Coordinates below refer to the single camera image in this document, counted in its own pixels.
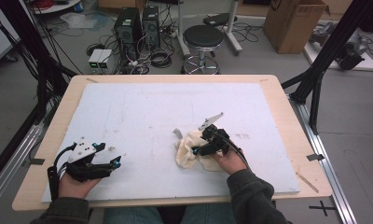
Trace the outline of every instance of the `person's left hand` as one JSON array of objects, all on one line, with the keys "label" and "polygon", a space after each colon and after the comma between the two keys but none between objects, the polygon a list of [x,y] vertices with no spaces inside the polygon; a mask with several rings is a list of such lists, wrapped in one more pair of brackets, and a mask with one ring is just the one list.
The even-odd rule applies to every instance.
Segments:
[{"label": "person's left hand", "polygon": [[102,179],[93,179],[81,183],[65,173],[62,176],[59,185],[59,198],[70,197],[85,199],[90,190],[93,189],[93,187],[101,180]]}]

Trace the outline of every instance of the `hand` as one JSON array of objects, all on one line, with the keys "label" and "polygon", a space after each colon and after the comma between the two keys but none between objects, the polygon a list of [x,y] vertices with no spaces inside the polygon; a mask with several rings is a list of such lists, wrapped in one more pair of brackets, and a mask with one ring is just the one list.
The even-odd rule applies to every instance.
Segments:
[{"label": "hand", "polygon": [[69,174],[65,173],[59,185],[59,198],[70,197],[70,198],[80,198],[85,199],[93,189],[102,179],[93,179],[85,182],[79,182],[74,180]]},{"label": "hand", "polygon": [[226,155],[213,154],[213,158],[218,162],[221,168],[229,175],[247,169],[242,159],[234,150],[229,150]]}]

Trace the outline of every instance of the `cardboard box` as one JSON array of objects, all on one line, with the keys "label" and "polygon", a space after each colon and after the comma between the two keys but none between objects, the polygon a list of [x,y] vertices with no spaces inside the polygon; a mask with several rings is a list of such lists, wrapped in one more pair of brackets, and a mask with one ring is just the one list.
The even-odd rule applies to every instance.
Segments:
[{"label": "cardboard box", "polygon": [[322,0],[272,0],[263,31],[278,53],[301,53],[326,8]]},{"label": "cardboard box", "polygon": [[99,0],[99,8],[117,12],[117,9],[123,7],[138,7],[139,11],[143,11],[146,0]]}]

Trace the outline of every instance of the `computer tower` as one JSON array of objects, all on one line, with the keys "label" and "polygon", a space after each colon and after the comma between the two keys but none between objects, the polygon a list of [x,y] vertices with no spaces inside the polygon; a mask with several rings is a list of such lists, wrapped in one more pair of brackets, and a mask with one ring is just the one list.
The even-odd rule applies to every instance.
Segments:
[{"label": "computer tower", "polygon": [[143,37],[140,14],[137,7],[123,7],[114,25],[121,55],[127,54],[131,60],[137,60],[144,43],[139,43]]},{"label": "computer tower", "polygon": [[159,8],[145,6],[143,11],[143,32],[147,49],[160,48]]}]

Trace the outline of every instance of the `stool seat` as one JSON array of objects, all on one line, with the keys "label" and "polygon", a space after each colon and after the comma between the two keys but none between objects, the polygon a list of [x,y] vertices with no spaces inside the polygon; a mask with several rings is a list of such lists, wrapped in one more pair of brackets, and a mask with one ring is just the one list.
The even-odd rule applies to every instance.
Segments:
[{"label": "stool seat", "polygon": [[195,25],[184,31],[184,41],[194,48],[217,48],[224,41],[224,35],[213,26]]}]

